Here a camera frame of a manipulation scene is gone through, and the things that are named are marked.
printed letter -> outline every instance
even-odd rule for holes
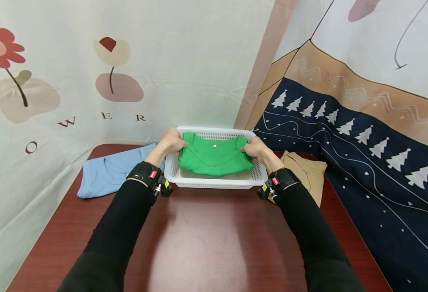
[[[70,120],[64,120],[63,122],[57,123],[58,125],[62,125],[64,127],[68,127],[69,124],[75,125],[76,116],[73,117],[73,122]]]
[[[36,151],[38,148],[38,144],[36,141],[31,141],[26,145],[26,153],[31,154]]]
[[[141,116],[140,114],[136,114],[135,116],[136,116],[136,119],[138,120],[138,122],[139,122],[140,120],[142,120],[143,122],[147,122],[147,121],[144,119],[144,116]]]
[[[106,119],[106,120],[112,119],[112,117],[110,116],[110,113],[103,113],[103,112],[101,112],[101,114],[102,114],[102,118],[103,119]]]

wooden table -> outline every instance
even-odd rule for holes
[[[136,146],[106,144],[89,157]],[[314,159],[311,155],[303,157]],[[8,292],[54,292],[113,199],[81,200],[77,176]],[[125,277],[128,292],[306,291],[303,261],[279,208],[251,190],[177,188],[159,197]],[[342,203],[325,178],[321,211],[368,292],[390,292]]]

pink shape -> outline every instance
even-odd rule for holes
[[[358,21],[374,11],[379,0],[355,0],[349,12],[349,21]]]
[[[100,74],[96,79],[96,89],[100,95],[115,102],[138,102],[144,97],[139,83],[125,74],[112,74],[112,89],[110,88],[110,74]]]

beige stripe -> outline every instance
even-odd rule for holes
[[[264,80],[263,88],[261,88],[261,94],[258,96],[253,110],[251,111],[250,118],[248,119],[245,129],[251,130],[258,123],[264,110],[266,110],[272,95],[279,86],[282,77],[284,77],[293,56],[295,56],[295,53],[298,50],[299,49],[295,49],[283,56],[281,59],[273,62],[269,72],[267,73],[266,80]]]
[[[272,7],[263,40],[251,70],[250,80],[248,80],[248,85],[233,125],[235,129],[244,129],[248,122],[296,2],[297,0],[276,0]]]
[[[296,53],[285,77],[315,92],[331,95],[344,107],[369,114],[428,145],[428,99],[366,80],[310,41]]]

cloth backdrop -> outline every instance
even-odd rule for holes
[[[428,0],[298,1],[246,125],[307,151],[395,292],[428,292]]]
[[[246,122],[293,4],[0,0],[0,291],[94,147]]]

